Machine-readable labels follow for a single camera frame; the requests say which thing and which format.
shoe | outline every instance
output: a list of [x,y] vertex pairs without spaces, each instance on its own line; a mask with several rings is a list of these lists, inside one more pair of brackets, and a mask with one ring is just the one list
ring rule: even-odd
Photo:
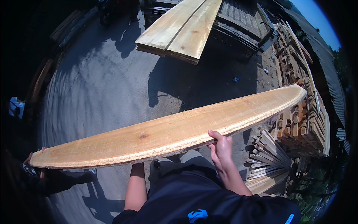
[[96,168],[91,169],[90,172],[93,173],[93,175],[95,177],[97,177],[97,169]]
[[133,18],[133,19],[130,19],[129,21],[130,22],[137,22],[137,21],[139,21],[139,19],[138,18]]

sky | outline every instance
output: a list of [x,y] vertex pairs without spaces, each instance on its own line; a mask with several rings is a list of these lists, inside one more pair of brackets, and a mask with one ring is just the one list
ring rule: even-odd
[[298,8],[298,10],[314,28],[318,27],[321,30],[319,34],[328,45],[331,45],[332,49],[337,50],[338,47],[341,47],[333,27],[320,7],[313,0],[290,1]]

pale wood plank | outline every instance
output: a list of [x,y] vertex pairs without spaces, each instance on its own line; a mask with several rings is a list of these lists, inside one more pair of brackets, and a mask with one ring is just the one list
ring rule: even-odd
[[35,152],[30,164],[86,168],[137,163],[179,154],[214,142],[207,132],[231,136],[299,103],[298,85],[184,111]]
[[164,51],[182,26],[206,0],[184,0],[157,19],[135,41],[136,44],[155,47]]
[[167,51],[200,59],[222,0],[206,0],[183,26]]

blue logo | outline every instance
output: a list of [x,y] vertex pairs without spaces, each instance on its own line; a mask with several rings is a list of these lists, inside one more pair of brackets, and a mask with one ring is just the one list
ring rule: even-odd
[[290,224],[291,221],[293,219],[293,214],[290,215],[290,217],[288,218],[288,220],[285,222],[285,224]]
[[199,211],[192,211],[188,214],[189,222],[195,223],[197,219],[206,219],[208,217],[208,213],[205,209],[198,209]]

plastic litter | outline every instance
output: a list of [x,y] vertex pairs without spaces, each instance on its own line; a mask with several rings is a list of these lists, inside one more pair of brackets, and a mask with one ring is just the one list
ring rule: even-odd
[[232,80],[234,81],[234,82],[237,82],[237,81],[239,81],[241,78],[233,78]]

